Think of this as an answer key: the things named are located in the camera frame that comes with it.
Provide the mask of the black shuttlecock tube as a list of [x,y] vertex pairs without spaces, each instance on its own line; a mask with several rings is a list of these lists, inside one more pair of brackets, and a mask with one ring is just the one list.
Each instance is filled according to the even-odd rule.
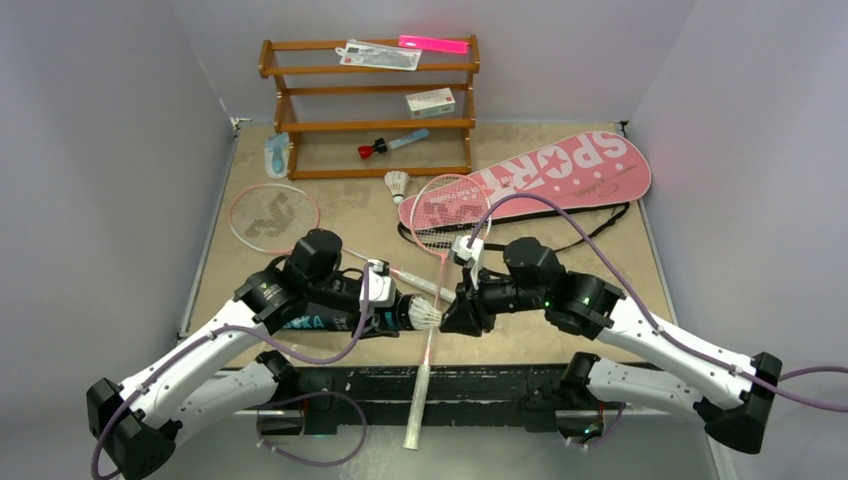
[[[378,307],[363,327],[361,339],[376,337],[397,338],[401,331],[413,330],[410,306],[414,295],[399,296],[391,307]],[[283,330],[350,332],[358,328],[360,313],[334,311],[320,305],[310,305],[307,314],[286,323]]]

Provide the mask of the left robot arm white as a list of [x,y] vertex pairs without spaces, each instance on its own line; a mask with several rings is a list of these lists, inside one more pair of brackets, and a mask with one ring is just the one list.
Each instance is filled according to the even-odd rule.
[[343,269],[343,243],[313,229],[291,249],[249,275],[212,318],[159,360],[123,380],[103,378],[86,393],[88,427],[96,444],[90,474],[101,478],[108,458],[115,476],[144,479],[186,439],[239,410],[302,403],[296,362],[337,363],[277,339],[300,327],[312,306],[328,308],[328,333],[350,334],[346,353],[369,337],[396,337],[416,324],[417,295],[401,293],[389,265],[369,259]]

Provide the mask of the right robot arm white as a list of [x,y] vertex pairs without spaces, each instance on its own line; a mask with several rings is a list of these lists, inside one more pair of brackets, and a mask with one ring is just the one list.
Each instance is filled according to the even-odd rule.
[[522,237],[503,250],[508,275],[481,266],[483,242],[457,237],[449,258],[463,269],[440,331],[480,337],[501,314],[540,311],[559,331],[626,350],[650,368],[596,354],[573,356],[561,381],[576,407],[592,400],[642,404],[699,419],[709,437],[741,453],[760,453],[783,363],[774,355],[733,352],[642,311],[601,278],[567,270],[552,249]]

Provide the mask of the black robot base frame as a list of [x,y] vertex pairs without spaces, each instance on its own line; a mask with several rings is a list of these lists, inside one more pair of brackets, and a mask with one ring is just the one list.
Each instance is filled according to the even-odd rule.
[[[422,423],[431,427],[522,427],[592,438],[623,405],[600,400],[567,364],[436,366]],[[183,441],[239,411],[288,411],[308,435],[343,425],[404,426],[412,404],[413,367],[297,369],[276,351],[241,370],[215,375],[166,409],[166,430]]]

